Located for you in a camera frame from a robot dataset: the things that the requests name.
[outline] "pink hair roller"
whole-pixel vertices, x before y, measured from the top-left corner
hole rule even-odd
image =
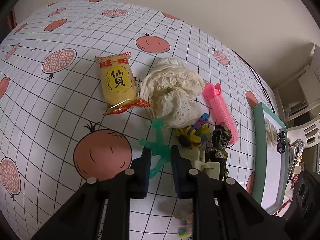
[[[212,85],[211,83],[207,83],[202,94],[210,105],[212,119],[217,124],[223,122],[231,131],[232,138],[229,145],[236,143],[239,140],[237,124],[223,99],[220,84]]]

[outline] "white crocheted cloth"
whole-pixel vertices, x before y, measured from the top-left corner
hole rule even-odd
[[[151,104],[153,118],[172,128],[195,124],[200,113],[193,98],[204,89],[202,77],[174,58],[158,61],[155,70],[141,83],[140,96]]]

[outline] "grid pattern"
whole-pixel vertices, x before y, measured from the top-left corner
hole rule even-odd
[[[64,11],[48,17],[64,7]],[[102,12],[109,9],[126,10],[128,14],[113,19],[103,16]],[[52,32],[44,32],[46,26],[59,19],[67,22]],[[106,106],[94,56],[130,51],[129,62],[138,84],[152,71],[157,59],[172,55],[184,60],[205,81],[219,82],[240,137],[238,143],[227,149],[229,176],[246,187],[255,168],[255,133],[245,92],[250,90],[259,102],[269,103],[248,66],[231,49],[181,20],[118,1],[58,2],[37,10],[17,28],[25,23],[23,29],[16,34],[12,31],[0,44],[0,79],[10,78],[0,100],[0,159],[12,158],[21,178],[21,192],[14,200],[0,183],[0,209],[21,239],[30,239],[85,182],[74,167],[73,150],[88,134],[84,126],[89,121],[100,122],[98,129],[123,133],[131,144],[133,159],[141,156],[138,139],[155,140],[145,109],[101,115]],[[145,33],[165,39],[170,50],[161,54],[140,50],[135,41]],[[19,48],[4,61],[17,43]],[[230,66],[218,63],[213,48],[228,57]],[[42,72],[42,62],[61,49],[75,49],[77,57],[48,80],[48,74]],[[276,110],[272,90],[262,78],[261,81]],[[202,113],[209,113],[202,96],[195,100]],[[213,131],[212,120],[209,127]],[[171,129],[164,131],[164,138],[169,146],[178,143]],[[150,180],[147,198],[131,200],[130,239],[178,239],[180,218],[191,211],[191,200],[176,198],[171,166],[166,164]]]

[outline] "black cable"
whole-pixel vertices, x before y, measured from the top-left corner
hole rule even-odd
[[[256,81],[258,82],[258,84],[260,84],[260,86],[261,86],[261,88],[262,88],[263,94],[265,95],[265,97],[267,98],[269,104],[271,105],[272,112],[275,114],[276,112],[275,112],[275,110],[274,110],[274,108],[273,108],[273,105],[272,105],[272,103],[271,103],[269,94],[268,94],[268,92],[266,91],[266,89],[264,88],[264,86],[262,85],[262,82],[261,82],[261,79],[260,79],[258,73],[257,73],[257,72],[249,65],[249,63],[246,62],[238,53],[236,53],[236,54],[237,54],[237,56],[239,57],[239,59],[241,59],[241,60],[249,67],[249,69],[251,70],[251,72],[252,72],[253,76],[255,77]]]

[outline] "rice cracker package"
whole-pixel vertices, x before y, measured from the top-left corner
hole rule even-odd
[[[95,57],[99,63],[101,85],[107,104],[111,105],[104,115],[121,114],[133,107],[150,107],[137,97],[137,86],[128,58],[130,52],[107,57]]]

